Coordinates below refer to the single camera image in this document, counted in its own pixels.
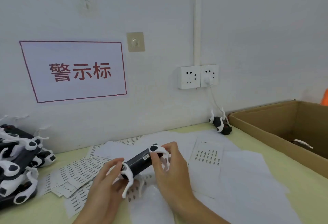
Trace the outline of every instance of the wall switch plate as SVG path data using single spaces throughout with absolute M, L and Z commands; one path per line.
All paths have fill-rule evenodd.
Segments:
M 193 89 L 200 87 L 200 66 L 178 68 L 178 88 Z
M 204 65 L 200 68 L 200 87 L 218 85 L 219 65 Z
M 126 34 L 128 41 L 129 52 L 144 52 L 145 41 L 143 39 L 143 32 L 128 32 Z

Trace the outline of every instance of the right hand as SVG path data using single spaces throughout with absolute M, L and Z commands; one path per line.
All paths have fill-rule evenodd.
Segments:
M 180 213 L 196 201 L 190 185 L 188 165 L 176 142 L 162 145 L 170 154 L 170 168 L 165 172 L 157 153 L 151 152 L 157 186 L 170 207 Z

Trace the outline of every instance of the left hand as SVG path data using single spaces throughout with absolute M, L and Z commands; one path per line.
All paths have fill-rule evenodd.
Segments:
M 128 180 L 121 179 L 113 184 L 120 175 L 124 158 L 116 158 L 104 164 L 93 180 L 88 199 L 73 224 L 111 224 L 118 207 L 123 201 L 122 193 Z

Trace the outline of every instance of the pile of robot toys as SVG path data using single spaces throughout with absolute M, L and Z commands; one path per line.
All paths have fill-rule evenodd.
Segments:
M 48 138 L 35 137 L 13 125 L 0 126 L 0 209 L 36 196 L 37 168 L 56 160 L 51 150 L 43 148 L 43 139 Z

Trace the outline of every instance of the white conduit pipe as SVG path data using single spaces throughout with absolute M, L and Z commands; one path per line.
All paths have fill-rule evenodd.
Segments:
M 200 66 L 202 0 L 194 0 L 194 66 Z

